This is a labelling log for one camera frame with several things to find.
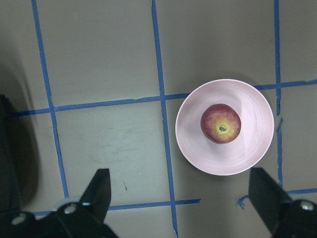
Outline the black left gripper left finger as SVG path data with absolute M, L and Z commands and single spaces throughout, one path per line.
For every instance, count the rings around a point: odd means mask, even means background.
M 111 201 L 109 169 L 98 169 L 78 201 L 68 201 L 41 219 L 26 211 L 0 218 L 2 238 L 114 238 L 104 223 Z

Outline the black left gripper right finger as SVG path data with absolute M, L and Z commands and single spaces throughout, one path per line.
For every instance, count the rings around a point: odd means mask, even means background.
M 315 238 L 317 204 L 290 197 L 263 168 L 251 168 L 249 198 L 273 238 Z

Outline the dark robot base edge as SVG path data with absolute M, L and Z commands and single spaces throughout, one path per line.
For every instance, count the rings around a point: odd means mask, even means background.
M 0 215 L 31 204 L 39 185 L 38 148 L 29 119 L 0 96 Z

